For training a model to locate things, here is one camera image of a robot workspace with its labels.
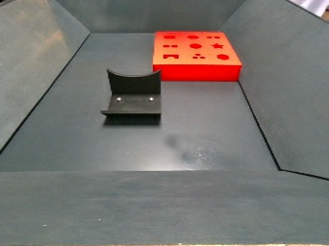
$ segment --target red shape sorter block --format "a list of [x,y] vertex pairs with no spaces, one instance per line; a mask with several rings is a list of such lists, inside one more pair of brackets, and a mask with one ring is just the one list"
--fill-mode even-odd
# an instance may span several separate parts
[[242,63],[228,39],[219,32],[158,32],[152,71],[163,81],[239,80]]

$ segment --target star cutout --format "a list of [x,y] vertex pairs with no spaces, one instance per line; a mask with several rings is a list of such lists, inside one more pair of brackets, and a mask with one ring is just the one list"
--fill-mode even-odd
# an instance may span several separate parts
[[211,46],[214,47],[214,49],[222,49],[222,46],[223,46],[223,45],[215,43],[215,44],[212,44]]

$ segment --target dark gray surface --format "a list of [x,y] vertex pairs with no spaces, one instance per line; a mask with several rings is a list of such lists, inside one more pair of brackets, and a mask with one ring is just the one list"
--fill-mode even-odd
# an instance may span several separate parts
[[283,0],[249,0],[222,30],[279,167],[329,178],[329,24]]
[[151,71],[152,35],[91,35],[0,156],[1,171],[277,170],[236,83],[162,83],[159,125],[109,125],[107,68]]
[[246,0],[56,0],[91,33],[212,31]]
[[275,172],[0,174],[1,244],[322,243],[329,183]]
[[53,0],[0,5],[0,150],[57,74],[88,30]]

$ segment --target black holder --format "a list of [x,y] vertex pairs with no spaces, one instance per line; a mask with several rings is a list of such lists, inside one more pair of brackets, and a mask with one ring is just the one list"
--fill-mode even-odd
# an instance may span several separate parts
[[160,117],[160,71],[144,76],[125,76],[108,70],[112,97],[107,116]]

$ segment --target gray wall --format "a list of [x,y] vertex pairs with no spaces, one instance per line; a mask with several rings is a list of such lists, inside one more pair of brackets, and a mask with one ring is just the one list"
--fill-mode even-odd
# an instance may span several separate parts
[[52,0],[0,5],[0,149],[76,53],[88,30]]
[[56,0],[91,33],[215,30],[246,0]]
[[281,169],[329,178],[329,24],[285,0],[247,0],[222,30]]

